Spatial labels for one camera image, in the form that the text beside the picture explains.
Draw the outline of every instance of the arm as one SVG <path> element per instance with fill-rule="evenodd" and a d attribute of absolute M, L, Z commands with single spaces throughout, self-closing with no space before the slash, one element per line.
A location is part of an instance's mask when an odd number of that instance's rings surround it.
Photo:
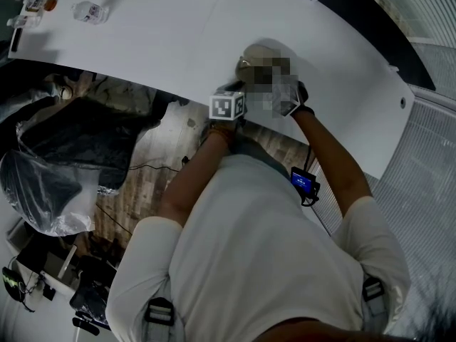
<path fill-rule="evenodd" d="M 314 115 L 298 111 L 292 116 L 313 148 L 344 217 L 356 200 L 372 196 L 363 171 Z"/>
<path fill-rule="evenodd" d="M 196 155 L 168 185 L 157 216 L 175 220 L 185 226 L 193 206 L 227 151 L 228 144 L 224 136 L 210 133 Z"/>

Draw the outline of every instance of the white t-shirt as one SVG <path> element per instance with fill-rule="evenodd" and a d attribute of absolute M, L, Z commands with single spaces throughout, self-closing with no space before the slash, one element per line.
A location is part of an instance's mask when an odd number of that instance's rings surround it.
<path fill-rule="evenodd" d="M 223 159 L 185 228 L 151 217 L 135 229 L 110 290 L 120 341 L 140 341 L 145 306 L 170 277 L 187 342 L 252 341 L 290 318 L 362 326 L 363 268 L 385 284 L 390 320 L 410 287 L 400 245 L 371 197 L 330 238 L 289 181 L 244 155 Z"/>

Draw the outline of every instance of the white table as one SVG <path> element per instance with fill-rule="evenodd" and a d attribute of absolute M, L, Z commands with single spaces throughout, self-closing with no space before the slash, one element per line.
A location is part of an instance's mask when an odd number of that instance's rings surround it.
<path fill-rule="evenodd" d="M 355 29 L 309 0 L 89 0 L 109 6 L 99 26 L 73 19 L 58 0 L 39 27 L 23 31 L 12 58 L 122 78 L 207 104 L 234 78 L 243 50 L 262 39 L 290 48 L 309 105 L 363 170 L 380 178 L 414 95 Z M 405 98 L 406 106 L 400 108 Z M 247 119 L 306 142 L 290 118 L 249 103 Z"/>

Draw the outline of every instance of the white wall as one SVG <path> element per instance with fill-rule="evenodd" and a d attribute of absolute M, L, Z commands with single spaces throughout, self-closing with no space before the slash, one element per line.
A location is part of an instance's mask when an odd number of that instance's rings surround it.
<path fill-rule="evenodd" d="M 12 258 L 6 245 L 5 232 L 19 216 L 6 201 L 0 190 L 0 265 L 7 266 Z M 5 342 L 67 342 L 74 341 L 76 328 L 71 319 L 74 310 L 60 294 L 52 301 L 45 299 L 38 290 L 28 296 L 27 305 L 36 310 L 29 313 L 7 294 L 0 285 L 0 341 Z"/>

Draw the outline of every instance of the small container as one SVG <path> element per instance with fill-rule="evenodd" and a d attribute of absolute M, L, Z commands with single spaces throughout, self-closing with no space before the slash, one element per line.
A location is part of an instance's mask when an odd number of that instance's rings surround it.
<path fill-rule="evenodd" d="M 43 5 L 43 9 L 46 11 L 53 11 L 57 5 L 57 0 L 46 0 Z"/>
<path fill-rule="evenodd" d="M 74 19 L 95 25 L 104 23 L 108 19 L 109 13 L 109 9 L 90 1 L 73 4 L 71 10 L 73 10 Z"/>
<path fill-rule="evenodd" d="M 18 15 L 12 19 L 8 19 L 6 22 L 7 26 L 12 26 L 13 28 L 35 28 L 40 24 L 41 17 L 40 16 L 25 16 L 25 15 Z"/>
<path fill-rule="evenodd" d="M 26 11 L 38 13 L 43 6 L 44 0 L 24 0 Z"/>

